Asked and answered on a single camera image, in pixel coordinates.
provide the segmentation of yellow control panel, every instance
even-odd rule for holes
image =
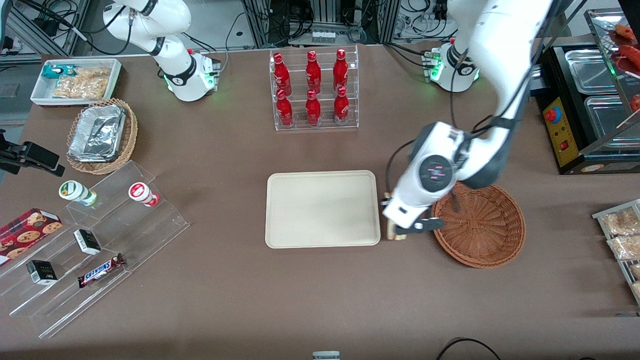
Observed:
[[[542,112],[551,137],[551,144],[556,153],[556,159],[560,166],[565,166],[571,160],[578,157],[578,147],[575,144],[573,133],[569,127],[569,122],[564,115],[564,108],[560,98],[552,102],[545,111]]]

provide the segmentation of packaged bread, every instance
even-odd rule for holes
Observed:
[[[640,299],[640,281],[631,284],[631,290],[636,294],[636,297]]]
[[[631,274],[634,274],[637,280],[640,280],[640,264],[631,266]]]
[[[604,215],[602,223],[613,236],[640,233],[640,219],[631,207]]]
[[[607,241],[619,260],[640,259],[640,235],[623,235]]]
[[[74,76],[61,75],[53,96],[71,99],[101,99],[107,90],[111,70],[105,67],[77,67]]]

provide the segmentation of sausage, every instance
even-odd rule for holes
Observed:
[[[618,35],[620,35],[621,37],[625,37],[633,42],[637,42],[638,40],[636,39],[636,34],[634,34],[634,31],[631,30],[630,27],[628,27],[627,25],[623,25],[623,24],[616,24],[616,33]]]
[[[622,45],[618,52],[620,56],[624,56],[631,61],[638,69],[640,69],[640,50],[633,46]]]
[[[631,110],[638,111],[638,109],[640,109],[640,94],[634,95],[629,105],[631,105]]]

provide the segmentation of small black box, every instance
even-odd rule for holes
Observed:
[[[58,281],[53,266],[48,261],[31,260],[27,263],[27,271],[33,283],[37,285],[51,285]]]
[[[74,236],[80,246],[80,251],[89,255],[97,255],[100,252],[100,244],[91,231],[78,229],[74,231]]]

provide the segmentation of beige tray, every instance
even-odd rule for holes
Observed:
[[[376,177],[368,170],[273,174],[265,228],[274,249],[375,245]]]

